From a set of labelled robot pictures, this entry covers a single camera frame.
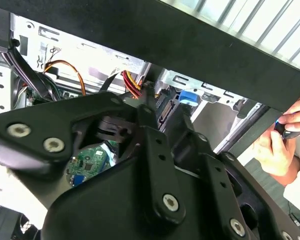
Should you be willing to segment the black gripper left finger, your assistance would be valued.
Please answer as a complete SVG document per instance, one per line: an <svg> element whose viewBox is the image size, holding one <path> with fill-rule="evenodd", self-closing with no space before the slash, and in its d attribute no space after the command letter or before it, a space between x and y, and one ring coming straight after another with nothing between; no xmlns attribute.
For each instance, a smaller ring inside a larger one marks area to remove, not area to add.
<svg viewBox="0 0 300 240"><path fill-rule="evenodd" d="M71 157L85 148L107 140L120 143L115 167L142 156L172 159L155 111L153 96L130 106L113 93L100 92L1 113L0 165L50 209L75 188L64 189L62 179Z"/></svg>

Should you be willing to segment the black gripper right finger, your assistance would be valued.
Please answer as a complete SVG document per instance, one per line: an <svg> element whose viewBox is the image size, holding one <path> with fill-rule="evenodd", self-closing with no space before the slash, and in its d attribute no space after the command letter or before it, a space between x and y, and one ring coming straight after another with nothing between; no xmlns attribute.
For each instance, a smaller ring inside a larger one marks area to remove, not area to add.
<svg viewBox="0 0 300 240"><path fill-rule="evenodd" d="M198 209L212 240L300 240L300 229L228 152L216 154L194 130L190 109L179 105L165 134L177 168L199 180Z"/></svg>

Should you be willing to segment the person's left hand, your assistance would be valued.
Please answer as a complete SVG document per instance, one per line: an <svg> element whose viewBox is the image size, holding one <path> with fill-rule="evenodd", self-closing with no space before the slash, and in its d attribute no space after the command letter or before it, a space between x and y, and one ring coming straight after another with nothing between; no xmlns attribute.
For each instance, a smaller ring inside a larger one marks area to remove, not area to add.
<svg viewBox="0 0 300 240"><path fill-rule="evenodd" d="M254 158L262 169L277 177L294 177L300 167L295 158L296 140L283 140L274 129L266 130L253 144Z"/></svg>

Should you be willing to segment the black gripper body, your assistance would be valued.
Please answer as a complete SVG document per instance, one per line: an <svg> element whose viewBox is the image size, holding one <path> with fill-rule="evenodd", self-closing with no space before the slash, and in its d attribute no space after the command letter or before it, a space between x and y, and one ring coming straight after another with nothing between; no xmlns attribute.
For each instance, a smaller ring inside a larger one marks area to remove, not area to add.
<svg viewBox="0 0 300 240"><path fill-rule="evenodd" d="M44 240L212 240L202 183L166 155L132 158L62 194Z"/></svg>

